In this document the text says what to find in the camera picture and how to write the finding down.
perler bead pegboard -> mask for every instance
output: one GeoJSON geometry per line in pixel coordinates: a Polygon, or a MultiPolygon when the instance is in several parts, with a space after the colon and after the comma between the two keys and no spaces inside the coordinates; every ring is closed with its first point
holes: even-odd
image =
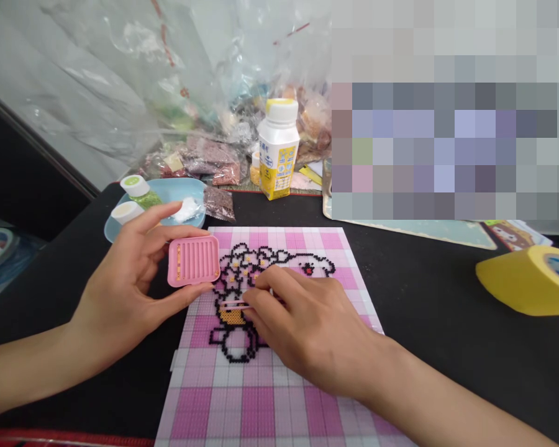
{"type": "Polygon", "coordinates": [[[326,394],[288,370],[240,309],[219,305],[240,300],[276,263],[337,279],[360,318],[382,332],[342,229],[209,231],[219,241],[220,278],[188,308],[155,447],[413,445],[358,402],[326,394]]]}
{"type": "Polygon", "coordinates": [[[220,345],[224,356],[230,363],[248,363],[255,358],[261,347],[267,347],[260,340],[253,323],[248,321],[240,309],[226,309],[220,306],[223,301],[239,300],[245,289],[255,287],[255,281],[260,273],[272,265],[287,266],[290,261],[298,263],[302,274],[312,276],[317,268],[323,276],[329,277],[335,272],[335,265],[326,256],[317,256],[315,253],[289,253],[287,250],[274,250],[269,246],[251,249],[244,242],[235,244],[228,255],[222,256],[219,261],[222,287],[216,288],[215,308],[220,325],[211,330],[209,343],[220,345]],[[247,340],[244,349],[230,350],[227,346],[230,333],[243,331],[247,340]]]}

white cap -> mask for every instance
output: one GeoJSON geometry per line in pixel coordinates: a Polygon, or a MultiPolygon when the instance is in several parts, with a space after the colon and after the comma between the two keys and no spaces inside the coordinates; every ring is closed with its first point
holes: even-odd
{"type": "Polygon", "coordinates": [[[259,151],[253,154],[253,166],[256,168],[261,166],[261,153],[259,151]]]}
{"type": "Polygon", "coordinates": [[[120,186],[124,188],[130,197],[141,197],[151,190],[145,179],[140,175],[131,175],[123,178],[120,186]]]}
{"type": "Polygon", "coordinates": [[[144,209],[136,202],[124,202],[112,210],[111,216],[116,219],[121,225],[126,224],[128,221],[140,216],[145,212],[144,209]]]}
{"type": "Polygon", "coordinates": [[[265,114],[269,121],[281,124],[295,123],[298,118],[298,102],[288,98],[268,99],[265,114]]]}

pegboard grid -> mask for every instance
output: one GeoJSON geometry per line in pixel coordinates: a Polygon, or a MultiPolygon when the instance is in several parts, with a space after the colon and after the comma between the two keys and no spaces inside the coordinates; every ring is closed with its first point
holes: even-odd
{"type": "MultiPolygon", "coordinates": [[[[383,332],[375,308],[341,228],[214,227],[223,256],[245,243],[249,250],[267,246],[267,253],[284,250],[297,256],[280,266],[304,274],[304,264],[313,267],[312,277],[338,279],[348,298],[373,330],[383,332]]],[[[244,255],[259,265],[256,254],[244,255]]],[[[236,258],[226,259],[233,263],[236,258]]],[[[243,275],[239,267],[235,274],[243,275]]],[[[248,270],[240,290],[248,289],[248,270]]],[[[216,289],[223,292],[224,286],[216,289]]],[[[227,299],[240,299],[240,293],[227,299]]],[[[164,404],[155,447],[401,447],[414,445],[396,428],[373,415],[352,399],[334,397],[283,366],[279,357],[257,336],[252,358],[231,363],[220,344],[211,344],[228,334],[225,345],[238,356],[252,345],[246,327],[228,330],[216,308],[212,291],[193,302],[186,317],[180,345],[172,364],[170,388],[164,404]]]]}

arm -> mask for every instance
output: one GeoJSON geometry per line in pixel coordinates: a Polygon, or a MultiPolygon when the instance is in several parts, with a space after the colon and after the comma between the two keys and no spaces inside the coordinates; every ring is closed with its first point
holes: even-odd
{"type": "Polygon", "coordinates": [[[179,202],[150,208],[124,225],[89,279],[67,324],[0,346],[0,413],[43,399],[98,374],[212,284],[187,286],[162,300],[147,296],[169,239],[205,236],[185,226],[152,228],[179,202]]]}
{"type": "Polygon", "coordinates": [[[245,314],[288,368],[360,401],[421,446],[556,445],[367,328],[334,279],[272,266],[243,298],[253,307],[245,314]]]}

blue tray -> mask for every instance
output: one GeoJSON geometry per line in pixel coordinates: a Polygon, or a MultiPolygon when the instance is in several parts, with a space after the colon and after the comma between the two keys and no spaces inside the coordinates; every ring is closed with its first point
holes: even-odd
{"type": "MultiPolygon", "coordinates": [[[[149,180],[149,186],[161,197],[164,202],[181,201],[187,197],[194,197],[199,203],[203,203],[203,191],[205,184],[202,181],[191,178],[177,178],[177,179],[156,179],[149,180]]],[[[128,194],[124,194],[122,199],[118,201],[116,206],[130,200],[128,194]]],[[[193,227],[202,228],[205,222],[205,214],[199,214],[192,219],[187,220],[183,225],[192,225],[193,227]]],[[[163,219],[162,225],[177,225],[172,219],[163,219]]],[[[104,234],[106,239],[114,242],[122,225],[116,219],[109,216],[104,227],[104,234]]]]}

